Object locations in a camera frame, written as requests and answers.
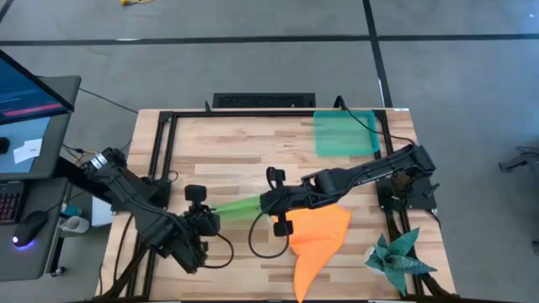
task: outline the computer monitor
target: computer monitor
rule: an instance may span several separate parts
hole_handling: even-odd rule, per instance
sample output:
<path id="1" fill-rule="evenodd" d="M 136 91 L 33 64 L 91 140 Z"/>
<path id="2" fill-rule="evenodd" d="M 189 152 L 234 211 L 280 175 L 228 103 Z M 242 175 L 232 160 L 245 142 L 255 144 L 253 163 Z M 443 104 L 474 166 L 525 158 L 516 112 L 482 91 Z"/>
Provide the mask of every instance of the computer monitor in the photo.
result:
<path id="1" fill-rule="evenodd" d="M 72 104 L 0 50 L 0 125 L 69 110 Z"/>

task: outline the keyboard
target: keyboard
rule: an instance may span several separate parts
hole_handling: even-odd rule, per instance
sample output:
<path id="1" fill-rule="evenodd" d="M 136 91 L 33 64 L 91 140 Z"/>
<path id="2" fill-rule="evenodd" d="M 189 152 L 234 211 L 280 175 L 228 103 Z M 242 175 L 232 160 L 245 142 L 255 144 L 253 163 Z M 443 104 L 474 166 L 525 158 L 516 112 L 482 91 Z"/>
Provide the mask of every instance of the keyboard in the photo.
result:
<path id="1" fill-rule="evenodd" d="M 0 225 L 19 223 L 24 208 L 24 183 L 0 183 Z"/>
<path id="2" fill-rule="evenodd" d="M 214 109 L 314 108 L 314 93 L 214 93 Z"/>

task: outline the white cup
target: white cup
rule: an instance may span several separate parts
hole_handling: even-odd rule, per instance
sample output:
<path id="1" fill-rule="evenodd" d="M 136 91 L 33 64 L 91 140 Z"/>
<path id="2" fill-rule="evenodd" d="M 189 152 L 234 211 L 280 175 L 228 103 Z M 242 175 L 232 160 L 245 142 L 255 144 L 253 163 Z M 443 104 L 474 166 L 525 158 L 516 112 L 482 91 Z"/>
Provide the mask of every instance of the white cup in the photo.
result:
<path id="1" fill-rule="evenodd" d="M 90 222 L 75 215 L 67 219 L 66 223 L 61 228 L 64 231 L 83 233 L 90 228 Z"/>

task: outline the plant leaf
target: plant leaf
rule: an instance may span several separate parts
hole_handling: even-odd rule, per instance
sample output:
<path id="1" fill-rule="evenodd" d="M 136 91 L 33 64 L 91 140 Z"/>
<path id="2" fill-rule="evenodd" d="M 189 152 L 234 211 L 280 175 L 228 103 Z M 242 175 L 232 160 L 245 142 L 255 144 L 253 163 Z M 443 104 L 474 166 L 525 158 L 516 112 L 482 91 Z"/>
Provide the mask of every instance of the plant leaf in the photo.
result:
<path id="1" fill-rule="evenodd" d="M 400 269 L 385 267 L 384 273 L 389 282 L 391 282 L 401 294 L 406 295 L 406 279 L 404 278 L 404 272 Z"/>
<path id="2" fill-rule="evenodd" d="M 387 250 L 392 255 L 406 256 L 406 254 L 412 249 L 415 241 L 418 239 L 419 228 L 409 231 L 404 235 L 400 236 L 397 240 L 391 242 Z"/>
<path id="3" fill-rule="evenodd" d="M 376 255 L 383 261 L 387 256 L 389 256 L 389 251 L 385 247 L 381 246 L 374 246 L 374 251 L 376 252 Z"/>
<path id="4" fill-rule="evenodd" d="M 395 269 L 412 268 L 419 265 L 419 260 L 410 257 L 391 255 L 387 257 L 389 266 Z"/>
<path id="5" fill-rule="evenodd" d="M 417 260 L 418 265 L 411 267 L 411 268 L 405 268 L 403 269 L 404 273 L 407 274 L 426 274 L 433 271 L 438 271 L 436 268 L 431 268 L 429 265 Z"/>
<path id="6" fill-rule="evenodd" d="M 377 245 L 378 245 L 379 247 L 385 247 L 385 248 L 387 248 L 387 242 L 386 242 L 386 238 L 384 237 L 384 234 L 381 234 L 381 235 L 380 235 L 380 238 L 378 238 L 378 243 L 377 243 Z"/>
<path id="7" fill-rule="evenodd" d="M 368 266 L 368 267 L 371 267 L 371 268 L 376 268 L 376 269 L 380 270 L 381 272 L 384 271 L 383 263 L 382 263 L 381 259 L 375 253 L 373 253 L 369 257 L 367 262 L 365 262 L 365 265 Z"/>

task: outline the monitor screen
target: monitor screen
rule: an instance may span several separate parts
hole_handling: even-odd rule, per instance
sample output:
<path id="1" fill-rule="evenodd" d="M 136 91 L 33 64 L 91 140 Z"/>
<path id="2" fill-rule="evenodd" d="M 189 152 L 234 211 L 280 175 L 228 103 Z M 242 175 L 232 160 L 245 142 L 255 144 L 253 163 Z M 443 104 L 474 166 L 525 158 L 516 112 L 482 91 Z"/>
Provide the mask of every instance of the monitor screen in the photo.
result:
<path id="1" fill-rule="evenodd" d="M 39 80 L 25 76 L 19 70 L 21 66 L 17 65 L 17 68 L 4 58 L 0 59 L 0 124 L 68 111 L 57 95 L 53 97 L 42 88 L 45 84 L 38 85 L 36 81 Z"/>

